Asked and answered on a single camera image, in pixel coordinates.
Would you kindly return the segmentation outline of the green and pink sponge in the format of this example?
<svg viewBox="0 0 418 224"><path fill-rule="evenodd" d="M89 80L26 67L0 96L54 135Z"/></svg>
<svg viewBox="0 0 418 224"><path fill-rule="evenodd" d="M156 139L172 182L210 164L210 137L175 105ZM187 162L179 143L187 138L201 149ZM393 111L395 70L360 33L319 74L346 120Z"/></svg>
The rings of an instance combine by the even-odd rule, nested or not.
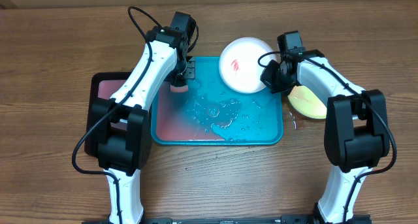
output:
<svg viewBox="0 0 418 224"><path fill-rule="evenodd" d="M174 93L183 93L183 92L187 92L189 90L189 87L185 80L181 80L181 81L177 81L171 84L170 90L171 92L174 92Z"/></svg>

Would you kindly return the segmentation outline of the yellow plate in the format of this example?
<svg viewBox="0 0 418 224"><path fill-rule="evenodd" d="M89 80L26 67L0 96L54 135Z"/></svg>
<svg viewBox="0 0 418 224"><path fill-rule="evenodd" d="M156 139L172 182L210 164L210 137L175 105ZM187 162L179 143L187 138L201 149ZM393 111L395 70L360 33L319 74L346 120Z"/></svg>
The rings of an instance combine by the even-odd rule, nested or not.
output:
<svg viewBox="0 0 418 224"><path fill-rule="evenodd" d="M295 86L287 96L292 107L303 116L315 120L324 120L327 107L306 86Z"/></svg>

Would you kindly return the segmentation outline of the white plate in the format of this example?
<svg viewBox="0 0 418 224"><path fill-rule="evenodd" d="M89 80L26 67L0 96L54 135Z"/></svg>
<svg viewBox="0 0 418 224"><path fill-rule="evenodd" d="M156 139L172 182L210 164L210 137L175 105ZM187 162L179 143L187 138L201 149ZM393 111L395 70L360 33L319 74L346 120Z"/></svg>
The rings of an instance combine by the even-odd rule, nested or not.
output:
<svg viewBox="0 0 418 224"><path fill-rule="evenodd" d="M265 41L254 37L232 41L219 58L221 79L239 93L252 94L265 89L265 84L261 82L264 68L258 64L258 59L272 51Z"/></svg>

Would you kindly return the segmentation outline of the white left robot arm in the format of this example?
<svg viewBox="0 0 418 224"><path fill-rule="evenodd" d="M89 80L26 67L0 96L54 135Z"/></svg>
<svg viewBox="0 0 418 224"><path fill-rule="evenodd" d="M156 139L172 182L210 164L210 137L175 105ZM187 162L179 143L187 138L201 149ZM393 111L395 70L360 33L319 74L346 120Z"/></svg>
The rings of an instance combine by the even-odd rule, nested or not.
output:
<svg viewBox="0 0 418 224"><path fill-rule="evenodd" d="M192 25L155 26L145 34L140 61L109 99L97 98L89 109L85 152L95 157L110 189L107 223L140 223L140 171L152 146L150 107L163 82L186 91L187 55L199 37Z"/></svg>

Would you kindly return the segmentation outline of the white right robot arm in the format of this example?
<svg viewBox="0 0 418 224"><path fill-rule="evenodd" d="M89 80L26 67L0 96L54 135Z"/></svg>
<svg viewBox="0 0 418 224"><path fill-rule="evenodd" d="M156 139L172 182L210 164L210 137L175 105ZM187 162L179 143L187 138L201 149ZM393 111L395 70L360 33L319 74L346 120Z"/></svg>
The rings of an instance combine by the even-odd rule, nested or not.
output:
<svg viewBox="0 0 418 224"><path fill-rule="evenodd" d="M343 77L318 50L278 52L280 61L263 65L261 81L272 93L305 86L327 107L324 148L331 170L325 191L310 215L282 216L282 223L370 223L353 207L366 177L388 171L376 166L396 144L388 127L385 97Z"/></svg>

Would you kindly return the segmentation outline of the teal serving tray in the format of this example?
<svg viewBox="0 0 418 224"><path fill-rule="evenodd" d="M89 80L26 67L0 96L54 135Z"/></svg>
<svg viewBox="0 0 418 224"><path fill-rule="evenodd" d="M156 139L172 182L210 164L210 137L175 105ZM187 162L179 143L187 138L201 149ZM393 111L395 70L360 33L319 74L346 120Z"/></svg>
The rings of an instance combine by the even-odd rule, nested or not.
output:
<svg viewBox="0 0 418 224"><path fill-rule="evenodd" d="M194 57L188 90L161 85L151 109L152 138L162 145L272 145L283 136L281 96L238 93L225 85L218 57Z"/></svg>

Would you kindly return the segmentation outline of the black rectangular water tray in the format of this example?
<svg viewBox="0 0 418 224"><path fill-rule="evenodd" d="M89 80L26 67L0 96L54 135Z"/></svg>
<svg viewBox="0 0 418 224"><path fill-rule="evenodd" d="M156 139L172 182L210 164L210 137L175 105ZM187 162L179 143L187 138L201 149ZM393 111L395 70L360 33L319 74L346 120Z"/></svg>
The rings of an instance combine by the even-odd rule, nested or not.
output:
<svg viewBox="0 0 418 224"><path fill-rule="evenodd" d="M89 107L88 107L88 120L86 125L86 132L91 128L93 123L93 113L92 106L97 100L97 98L109 99L114 92L119 90L122 85L128 79L131 72L98 72L91 79L91 90L89 95ZM148 111L148 125L151 125L151 112ZM121 131L122 133L127 130L127 123L118 122L110 123L110 129L115 132ZM145 134L150 143L152 143L152 134L151 129ZM91 138L87 138L84 142L84 151L90 156L95 156L93 153L95 148L93 148L91 143Z"/></svg>

